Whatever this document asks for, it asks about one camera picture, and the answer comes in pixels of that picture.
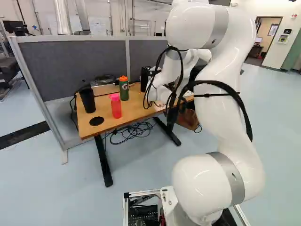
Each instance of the orange bottle cap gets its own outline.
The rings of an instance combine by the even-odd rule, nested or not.
[[[124,76],[124,75],[122,75],[122,76],[119,78],[119,81],[127,81],[127,80],[128,80],[127,77]]]

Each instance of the white robotic arm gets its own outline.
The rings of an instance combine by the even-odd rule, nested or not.
[[[211,60],[211,52],[208,49],[188,49],[187,51],[181,51],[181,56],[184,70],[183,81],[178,92],[188,83],[190,72],[199,59],[207,63]],[[161,100],[163,103],[166,103],[171,91],[163,85],[175,81],[180,76],[180,70],[181,62],[178,53],[173,50],[168,51],[164,58],[162,71],[156,75],[150,87],[148,100]]]
[[[210,49],[212,59],[196,81],[219,81],[239,92],[239,72],[253,46],[254,21],[237,9],[181,1],[166,23],[168,43],[178,49]],[[171,61],[156,88],[179,75],[179,61]],[[226,94],[210,84],[194,87],[194,95]],[[210,225],[222,210],[255,197],[264,187],[265,173],[259,156],[246,134],[240,109],[231,96],[195,97],[195,109],[203,127],[219,139],[217,152],[180,160],[173,170],[173,186],[181,208],[198,225]]]

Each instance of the black cup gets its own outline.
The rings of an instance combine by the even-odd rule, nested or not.
[[[149,70],[150,70],[151,67],[143,67],[141,68],[141,84],[140,84],[140,91],[142,93],[145,93],[146,91],[146,86],[147,86],[147,83],[149,81]]]
[[[81,100],[84,104],[87,113],[93,113],[96,111],[94,93],[92,88],[84,88],[79,91]]]

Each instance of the black desk leg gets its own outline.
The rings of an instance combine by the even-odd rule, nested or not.
[[[96,147],[98,150],[100,164],[103,170],[103,179],[106,187],[110,187],[113,185],[113,179],[111,175],[111,170],[108,164],[107,156],[105,154],[105,149],[103,146],[103,140],[100,135],[94,137]]]
[[[167,129],[167,125],[165,125],[158,117],[154,117],[155,122],[165,131],[166,135],[174,142],[175,145],[180,146],[182,143],[177,138],[177,136]]]

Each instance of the floor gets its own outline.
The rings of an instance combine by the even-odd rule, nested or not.
[[[261,195],[241,207],[253,226],[298,225],[301,76],[248,64],[243,69],[241,97],[267,183]],[[21,95],[12,95],[13,101],[0,104],[0,123],[5,124],[1,134],[20,128],[16,123],[28,126],[44,120],[30,92],[22,87],[18,91]],[[0,225],[122,225],[124,192],[170,185],[179,159],[217,148],[216,138],[206,131],[194,134],[179,126],[174,131],[180,147],[158,127],[147,138],[107,144],[114,180],[110,188],[104,186],[93,141],[69,150],[66,165],[60,164],[60,148],[51,131],[0,150]]]
[[[0,102],[0,137],[45,120],[25,81],[20,82]]]
[[[248,57],[245,60],[245,63],[246,64],[250,64],[250,65],[255,65],[255,66],[261,66],[262,63],[263,63],[263,59],[257,59],[257,58]]]

